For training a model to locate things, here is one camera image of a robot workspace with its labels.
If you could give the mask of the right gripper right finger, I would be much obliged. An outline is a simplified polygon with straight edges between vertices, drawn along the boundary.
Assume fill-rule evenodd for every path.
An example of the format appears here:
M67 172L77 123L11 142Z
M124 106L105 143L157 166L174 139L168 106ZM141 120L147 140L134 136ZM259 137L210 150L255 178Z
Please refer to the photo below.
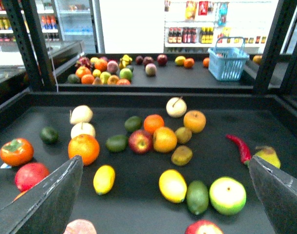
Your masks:
M297 179L259 156L249 162L256 195L277 234L297 234Z

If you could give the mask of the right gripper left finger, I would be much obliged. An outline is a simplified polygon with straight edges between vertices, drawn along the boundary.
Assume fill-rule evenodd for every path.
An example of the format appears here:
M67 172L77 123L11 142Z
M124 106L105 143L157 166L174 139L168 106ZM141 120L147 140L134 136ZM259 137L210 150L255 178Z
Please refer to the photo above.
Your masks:
M62 234L78 196L80 156L68 160L17 200L0 210L0 234Z

